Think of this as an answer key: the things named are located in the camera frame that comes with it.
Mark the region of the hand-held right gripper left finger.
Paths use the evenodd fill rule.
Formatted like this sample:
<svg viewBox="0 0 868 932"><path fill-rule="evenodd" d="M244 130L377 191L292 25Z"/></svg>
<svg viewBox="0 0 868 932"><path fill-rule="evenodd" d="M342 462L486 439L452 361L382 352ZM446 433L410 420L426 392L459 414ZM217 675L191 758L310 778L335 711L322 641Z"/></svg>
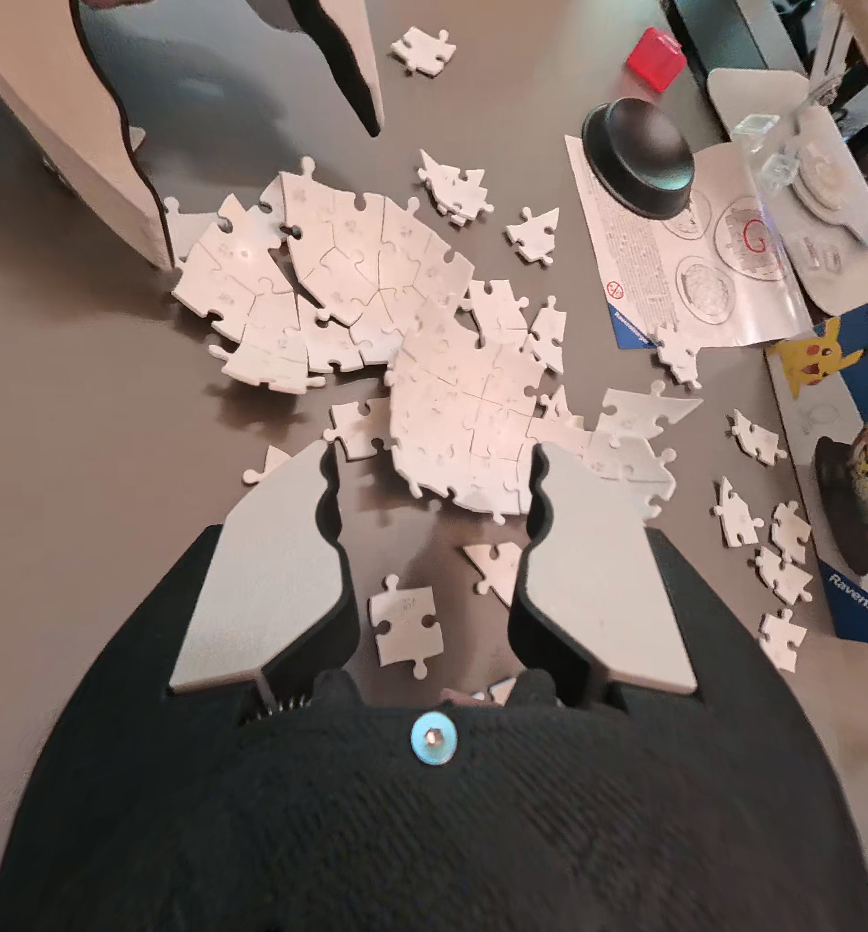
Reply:
<svg viewBox="0 0 868 932"><path fill-rule="evenodd" d="M355 652L360 625L339 536L334 449L317 440L230 510L169 680L174 693L256 682L311 693Z"/></svg>

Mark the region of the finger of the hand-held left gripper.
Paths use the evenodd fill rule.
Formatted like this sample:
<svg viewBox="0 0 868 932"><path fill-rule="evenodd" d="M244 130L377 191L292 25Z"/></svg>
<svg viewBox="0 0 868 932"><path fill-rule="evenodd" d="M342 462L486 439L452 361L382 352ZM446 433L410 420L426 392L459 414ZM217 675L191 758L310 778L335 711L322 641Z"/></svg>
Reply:
<svg viewBox="0 0 868 932"><path fill-rule="evenodd" d="M299 25L318 46L360 123L381 134L384 107L364 1L300 1Z"/></svg>
<svg viewBox="0 0 868 932"><path fill-rule="evenodd" d="M95 215L153 266L172 269L165 209L87 45L78 2L0 1L0 99Z"/></svg>

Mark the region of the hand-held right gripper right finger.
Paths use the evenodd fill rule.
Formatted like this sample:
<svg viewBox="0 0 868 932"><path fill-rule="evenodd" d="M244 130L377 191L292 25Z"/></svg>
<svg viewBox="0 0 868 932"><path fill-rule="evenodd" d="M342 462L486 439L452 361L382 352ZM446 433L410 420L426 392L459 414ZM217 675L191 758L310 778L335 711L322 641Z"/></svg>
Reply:
<svg viewBox="0 0 868 932"><path fill-rule="evenodd" d="M648 530L628 495L573 452L532 450L509 642L549 674L563 705L591 705L611 685L688 696L698 683Z"/></svg>

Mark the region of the large bowl-shaped puzzle section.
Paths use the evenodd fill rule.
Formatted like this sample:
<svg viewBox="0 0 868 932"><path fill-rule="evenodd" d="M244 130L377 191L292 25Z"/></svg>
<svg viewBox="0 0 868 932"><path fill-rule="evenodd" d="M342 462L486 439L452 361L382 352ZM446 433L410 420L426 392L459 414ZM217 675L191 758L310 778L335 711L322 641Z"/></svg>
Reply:
<svg viewBox="0 0 868 932"><path fill-rule="evenodd" d="M536 413L543 364L478 337L425 300L385 373L391 456L411 494L449 498L503 524L530 510L532 449L554 444L588 463L592 434Z"/></svg>

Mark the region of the curved white puzzle section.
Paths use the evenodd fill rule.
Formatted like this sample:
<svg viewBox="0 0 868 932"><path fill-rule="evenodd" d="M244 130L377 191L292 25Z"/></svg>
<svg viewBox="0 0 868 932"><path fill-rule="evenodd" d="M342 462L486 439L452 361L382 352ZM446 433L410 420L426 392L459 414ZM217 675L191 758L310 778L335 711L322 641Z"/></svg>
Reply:
<svg viewBox="0 0 868 932"><path fill-rule="evenodd" d="M416 198L405 208L375 193L358 201L314 171L303 157L259 198L284 234L309 373L388 365L421 311L458 308L474 266L417 218Z"/></svg>

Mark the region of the flat white puzzle section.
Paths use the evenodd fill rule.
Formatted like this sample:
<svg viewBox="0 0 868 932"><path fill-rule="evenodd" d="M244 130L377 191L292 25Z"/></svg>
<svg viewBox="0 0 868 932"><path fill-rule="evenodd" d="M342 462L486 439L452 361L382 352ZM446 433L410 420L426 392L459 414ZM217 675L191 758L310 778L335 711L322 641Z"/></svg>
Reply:
<svg viewBox="0 0 868 932"><path fill-rule="evenodd" d="M229 194L181 263L172 296L235 344L208 347L224 375L304 395L326 379L309 366L295 290L272 254L280 245L262 211Z"/></svg>

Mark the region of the black round puzzle stand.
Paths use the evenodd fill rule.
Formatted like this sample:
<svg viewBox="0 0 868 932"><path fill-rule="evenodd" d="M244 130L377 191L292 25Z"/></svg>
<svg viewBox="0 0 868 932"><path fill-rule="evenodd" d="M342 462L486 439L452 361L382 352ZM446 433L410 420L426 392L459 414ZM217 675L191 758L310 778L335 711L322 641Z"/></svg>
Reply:
<svg viewBox="0 0 868 932"><path fill-rule="evenodd" d="M688 206L694 154L654 103L624 97L601 104L585 116L580 138L593 175L628 211L666 221Z"/></svg>

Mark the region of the blue puzzle ball box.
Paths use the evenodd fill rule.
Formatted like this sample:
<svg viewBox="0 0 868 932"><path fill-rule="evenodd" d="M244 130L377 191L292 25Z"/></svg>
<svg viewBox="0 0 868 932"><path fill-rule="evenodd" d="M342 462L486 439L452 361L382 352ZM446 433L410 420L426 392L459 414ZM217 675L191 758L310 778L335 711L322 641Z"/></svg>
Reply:
<svg viewBox="0 0 868 932"><path fill-rule="evenodd" d="M835 633L868 643L868 303L765 357Z"/></svg>

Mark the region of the red plastic box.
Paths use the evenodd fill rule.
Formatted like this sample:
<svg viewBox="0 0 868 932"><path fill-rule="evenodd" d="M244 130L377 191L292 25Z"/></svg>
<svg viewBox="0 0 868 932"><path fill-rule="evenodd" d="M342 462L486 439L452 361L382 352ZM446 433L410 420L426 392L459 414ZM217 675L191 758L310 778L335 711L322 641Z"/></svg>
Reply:
<svg viewBox="0 0 868 932"><path fill-rule="evenodd" d="M669 32L649 27L625 64L636 77L661 94L684 71L687 61L680 43Z"/></svg>

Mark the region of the white instruction sheet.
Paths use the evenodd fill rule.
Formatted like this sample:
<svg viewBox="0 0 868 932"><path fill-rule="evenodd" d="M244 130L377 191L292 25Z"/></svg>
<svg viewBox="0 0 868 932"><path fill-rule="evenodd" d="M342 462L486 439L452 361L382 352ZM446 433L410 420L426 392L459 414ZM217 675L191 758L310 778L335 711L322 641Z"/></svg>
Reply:
<svg viewBox="0 0 868 932"><path fill-rule="evenodd" d="M694 157L690 202L666 221L636 216L565 136L600 280L621 349L654 343L658 328L703 348L746 347L808 331L800 286L733 143Z"/></svg>

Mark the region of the white cardboard sheet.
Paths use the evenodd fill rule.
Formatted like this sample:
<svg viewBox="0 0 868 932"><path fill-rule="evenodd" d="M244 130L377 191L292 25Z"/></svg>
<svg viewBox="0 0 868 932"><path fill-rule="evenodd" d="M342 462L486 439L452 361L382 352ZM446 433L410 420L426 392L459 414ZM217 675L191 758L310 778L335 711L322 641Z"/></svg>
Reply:
<svg viewBox="0 0 868 932"><path fill-rule="evenodd" d="M782 116L808 101L809 81L788 71L717 68L707 78L707 90L732 136L751 114ZM770 193L755 186L772 230L813 304L830 317L868 305L868 247L847 230L818 220L792 186Z"/></svg>

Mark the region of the clear plastic bag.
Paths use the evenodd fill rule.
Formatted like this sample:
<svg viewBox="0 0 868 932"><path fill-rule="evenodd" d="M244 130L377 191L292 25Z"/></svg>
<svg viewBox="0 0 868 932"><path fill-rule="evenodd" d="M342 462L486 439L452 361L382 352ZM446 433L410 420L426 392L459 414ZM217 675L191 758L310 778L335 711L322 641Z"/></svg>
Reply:
<svg viewBox="0 0 868 932"><path fill-rule="evenodd" d="M840 150L842 158L850 156L859 169L834 117L815 100L803 101L782 116L751 114L732 132L744 168L758 188L768 193L792 186L799 168L798 149L807 139Z"/></svg>

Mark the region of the white plastic disc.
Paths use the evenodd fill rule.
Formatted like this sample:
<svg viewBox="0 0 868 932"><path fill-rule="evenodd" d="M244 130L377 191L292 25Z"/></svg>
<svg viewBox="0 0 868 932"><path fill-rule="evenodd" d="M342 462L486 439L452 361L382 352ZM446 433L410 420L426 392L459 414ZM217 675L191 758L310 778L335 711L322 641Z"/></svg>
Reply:
<svg viewBox="0 0 868 932"><path fill-rule="evenodd" d="M812 139L802 140L792 187L818 220L847 230L868 247L868 184L850 156Z"/></svg>

